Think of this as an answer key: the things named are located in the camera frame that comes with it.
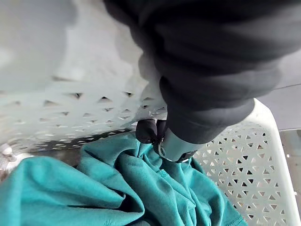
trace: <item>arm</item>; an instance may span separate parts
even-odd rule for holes
[[[243,120],[278,83],[301,43],[301,3],[280,0],[119,0],[156,46],[169,128],[203,144]]]

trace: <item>triangular hole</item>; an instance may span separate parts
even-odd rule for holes
[[[123,117],[119,117],[122,120],[128,119],[130,116],[123,116]]]
[[[271,218],[270,217],[265,217],[265,216],[263,216],[268,222],[269,222],[269,220],[271,220]]]
[[[269,196],[269,200],[276,200],[273,195]]]
[[[148,101],[148,100],[155,100],[155,99],[153,99],[153,98],[151,98],[151,97],[147,97],[147,98],[145,98],[143,101]]]
[[[69,93],[67,94],[75,99],[80,99],[80,97],[83,95],[82,93]]]
[[[109,112],[109,111],[111,111],[111,110],[113,110],[113,109],[114,109],[113,107],[104,108],[104,110],[105,110],[106,112]]]
[[[109,103],[112,102],[110,99],[108,99],[107,97],[102,97],[99,99],[98,103]]]
[[[277,205],[275,204],[270,204],[270,206],[273,208],[273,209],[276,209]]]
[[[52,107],[52,106],[59,106],[59,104],[52,102],[50,100],[45,100],[44,101],[44,107]]]
[[[264,179],[268,184],[270,184],[271,179]]]
[[[258,192],[261,196],[264,196],[265,192]]]
[[[264,153],[258,154],[258,156],[261,157],[262,159],[264,158],[264,155],[265,155]]]
[[[126,109],[126,110],[124,110],[123,112],[121,112],[121,113],[131,113],[131,111],[130,110],[128,110],[128,109]]]
[[[123,92],[127,97],[132,97],[134,94],[130,92]]]

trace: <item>white laundry basket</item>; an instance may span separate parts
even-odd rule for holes
[[[258,100],[195,158],[249,225],[301,225],[274,117]]]
[[[0,23],[0,145],[16,155],[78,150],[97,134],[166,117],[151,57],[101,1],[44,1],[17,13],[19,4],[4,3],[18,23]],[[32,26],[20,29],[27,19]],[[277,126],[260,102],[195,157],[250,225],[301,225]],[[0,173],[7,163],[0,156]]]

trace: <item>floor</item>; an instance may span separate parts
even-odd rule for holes
[[[301,129],[281,131],[280,137],[301,216]]]

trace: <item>laundry basket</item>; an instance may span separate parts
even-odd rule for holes
[[[300,225],[274,117],[258,100],[244,121],[226,128],[195,158],[249,225]]]
[[[12,9],[19,6],[11,2]],[[0,145],[9,144],[15,155],[76,154],[87,142],[135,129],[140,119],[166,117],[158,73],[133,30],[101,1],[45,2],[18,12],[32,26],[19,29],[13,19],[0,24],[0,37],[16,37],[0,43],[0,72],[22,69],[22,76],[0,82]],[[195,157],[249,225],[300,225],[277,127],[260,102]],[[8,164],[0,155],[0,173]]]

